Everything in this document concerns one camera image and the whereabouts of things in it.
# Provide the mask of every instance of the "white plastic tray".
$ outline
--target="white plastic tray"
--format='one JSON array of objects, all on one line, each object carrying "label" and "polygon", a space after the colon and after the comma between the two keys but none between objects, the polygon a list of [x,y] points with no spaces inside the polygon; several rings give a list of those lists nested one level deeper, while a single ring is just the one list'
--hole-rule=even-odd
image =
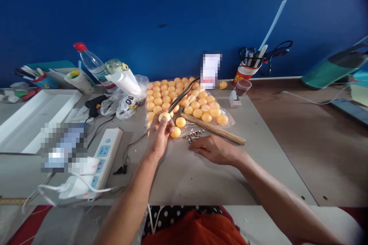
[{"label": "white plastic tray", "polygon": [[41,128],[59,123],[82,97],[77,90],[42,90],[0,126],[0,152],[36,154]]}]

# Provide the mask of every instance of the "pen holder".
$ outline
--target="pen holder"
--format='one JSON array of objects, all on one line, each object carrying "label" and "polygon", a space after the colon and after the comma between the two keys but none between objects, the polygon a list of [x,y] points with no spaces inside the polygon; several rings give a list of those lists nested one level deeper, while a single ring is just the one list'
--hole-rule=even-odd
[{"label": "pen holder", "polygon": [[59,89],[59,84],[52,77],[47,76],[46,73],[36,80],[30,80],[30,82],[42,89]]},{"label": "pen holder", "polygon": [[234,81],[233,81],[233,86],[237,85],[237,82],[239,80],[245,79],[245,80],[249,80],[256,72],[258,72],[258,70],[260,69],[261,66],[257,67],[257,68],[251,68],[245,65],[245,63],[242,61],[237,74],[235,75]]}]

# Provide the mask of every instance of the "black plug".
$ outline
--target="black plug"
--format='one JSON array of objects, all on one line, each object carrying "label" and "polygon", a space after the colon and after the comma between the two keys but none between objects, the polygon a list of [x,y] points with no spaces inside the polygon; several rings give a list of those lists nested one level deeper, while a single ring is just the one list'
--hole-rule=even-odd
[{"label": "black plug", "polygon": [[127,168],[128,166],[127,165],[123,165],[122,167],[120,167],[117,171],[115,171],[113,173],[113,175],[116,175],[116,174],[126,174],[127,173]]}]

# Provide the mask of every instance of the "green container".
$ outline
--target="green container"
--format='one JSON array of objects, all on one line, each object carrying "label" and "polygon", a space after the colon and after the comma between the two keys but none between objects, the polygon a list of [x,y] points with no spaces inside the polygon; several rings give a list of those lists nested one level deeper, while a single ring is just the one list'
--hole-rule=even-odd
[{"label": "green container", "polygon": [[303,76],[302,84],[312,90],[323,89],[359,69],[368,60],[368,55],[355,52],[362,47],[368,47],[368,44],[358,44],[331,56]]}]

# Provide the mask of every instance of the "gray tabletop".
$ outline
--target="gray tabletop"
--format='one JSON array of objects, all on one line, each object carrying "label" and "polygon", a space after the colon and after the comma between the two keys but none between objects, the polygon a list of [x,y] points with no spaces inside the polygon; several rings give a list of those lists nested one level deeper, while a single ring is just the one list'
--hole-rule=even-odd
[{"label": "gray tabletop", "polygon": [[[316,205],[316,201],[308,191],[302,179],[293,165],[283,152],[275,137],[268,129],[266,123],[247,97],[241,98],[242,106],[239,109],[230,108],[227,98],[229,90],[214,91],[221,107],[226,108],[228,113],[236,121],[236,124],[227,131],[246,139],[246,150],[265,170],[275,176],[279,181],[292,189],[297,195],[303,196],[306,203]],[[76,104],[80,107],[91,98],[83,96]],[[89,135],[91,138],[99,126],[109,118],[99,116],[95,119],[95,127]],[[104,134],[105,129],[120,127],[123,137],[114,160],[107,187],[127,185],[141,159],[147,144],[147,138],[131,146],[128,164],[128,173],[125,175],[113,175],[122,164],[123,152],[127,144],[139,137],[145,129],[145,109],[137,108],[135,115],[127,120],[114,118],[111,122],[101,127],[96,138],[88,149],[88,156],[94,156],[97,146]],[[46,174],[41,173],[40,156],[0,156],[0,187],[3,197],[26,198],[41,184]],[[64,183],[70,176],[68,173],[57,173],[50,181],[50,185],[58,186]],[[120,194],[119,190],[106,192],[95,201],[68,199],[60,201],[58,194],[46,191],[47,195],[60,205],[105,205],[114,203]],[[254,205],[258,204],[251,188],[241,173],[230,166],[219,166],[210,163],[202,156],[188,150],[186,139],[171,140],[168,143],[165,155],[162,158],[153,186],[149,203],[152,205]],[[36,197],[32,204],[46,204],[41,196]]]}]

